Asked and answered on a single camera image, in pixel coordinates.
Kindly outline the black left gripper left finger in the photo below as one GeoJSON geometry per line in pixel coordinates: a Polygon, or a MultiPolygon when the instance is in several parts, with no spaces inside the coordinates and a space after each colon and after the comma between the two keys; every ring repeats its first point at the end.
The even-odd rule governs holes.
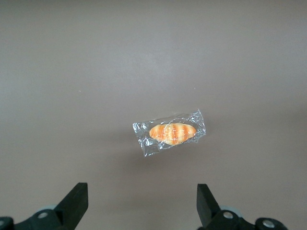
{"type": "Polygon", "coordinates": [[[54,209],[36,212],[15,230],[74,230],[88,209],[88,184],[77,183],[54,209]]]}

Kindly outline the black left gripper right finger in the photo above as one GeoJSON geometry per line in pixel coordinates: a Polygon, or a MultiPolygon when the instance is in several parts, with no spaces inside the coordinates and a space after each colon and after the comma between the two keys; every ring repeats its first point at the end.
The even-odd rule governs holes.
{"type": "Polygon", "coordinates": [[[208,185],[197,185],[197,212],[201,220],[200,230],[255,230],[231,210],[222,210],[211,193],[208,185]]]}

